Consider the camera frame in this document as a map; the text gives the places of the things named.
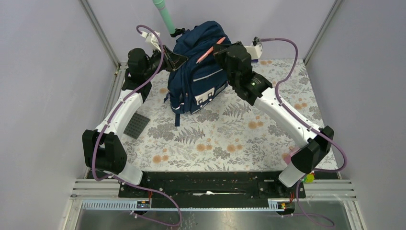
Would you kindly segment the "orange pen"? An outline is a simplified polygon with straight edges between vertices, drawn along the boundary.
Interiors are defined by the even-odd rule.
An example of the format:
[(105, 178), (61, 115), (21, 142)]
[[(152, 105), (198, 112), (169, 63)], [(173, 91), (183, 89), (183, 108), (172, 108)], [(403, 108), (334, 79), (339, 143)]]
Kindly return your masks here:
[[(226, 37), (220, 38), (220, 39), (216, 42), (216, 45), (221, 44), (222, 42), (225, 41), (225, 39), (226, 39)], [(200, 57), (197, 59), (196, 64), (201, 63), (204, 59), (206, 59), (206, 58), (209, 56), (209, 54), (213, 52), (213, 50), (214, 50), (214, 46), (212, 46), (211, 48), (209, 48), (202, 56), (200, 56)]]

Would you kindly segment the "navy blue backpack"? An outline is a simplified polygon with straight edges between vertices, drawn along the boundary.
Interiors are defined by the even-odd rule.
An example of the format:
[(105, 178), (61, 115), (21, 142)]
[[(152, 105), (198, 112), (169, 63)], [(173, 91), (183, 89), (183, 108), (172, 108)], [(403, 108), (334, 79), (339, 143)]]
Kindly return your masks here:
[(226, 72), (217, 64), (213, 53), (199, 61), (218, 41), (231, 43), (222, 26), (216, 21), (206, 21), (176, 40), (174, 52), (188, 60), (168, 78), (169, 100), (175, 113), (175, 126), (180, 126), (181, 114), (194, 114), (210, 103), (227, 87)]

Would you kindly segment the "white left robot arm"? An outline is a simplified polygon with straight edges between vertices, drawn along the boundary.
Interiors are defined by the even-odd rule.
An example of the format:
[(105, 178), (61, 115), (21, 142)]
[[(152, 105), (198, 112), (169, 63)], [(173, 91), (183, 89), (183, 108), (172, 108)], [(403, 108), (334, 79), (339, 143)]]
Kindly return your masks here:
[(130, 191), (137, 197), (147, 194), (149, 185), (142, 180), (143, 172), (127, 161), (121, 138), (151, 90), (152, 84), (147, 80), (163, 70), (176, 71), (187, 60), (186, 56), (176, 54), (166, 46), (162, 51), (153, 50), (152, 56), (141, 48), (128, 52), (128, 68), (118, 101), (102, 123), (94, 130), (85, 130), (82, 135), (86, 166), (131, 183)]

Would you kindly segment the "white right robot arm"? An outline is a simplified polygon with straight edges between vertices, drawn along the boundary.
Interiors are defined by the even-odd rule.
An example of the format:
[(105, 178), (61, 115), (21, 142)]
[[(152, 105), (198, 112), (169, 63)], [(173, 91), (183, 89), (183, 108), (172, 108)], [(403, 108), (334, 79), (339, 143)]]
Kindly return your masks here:
[(241, 43), (214, 45), (214, 58), (226, 71), (228, 83), (238, 97), (270, 116), (299, 148), (274, 185), (278, 196), (287, 197), (293, 186), (328, 154), (333, 129), (308, 121), (279, 96), (276, 87), (253, 71), (251, 55)]

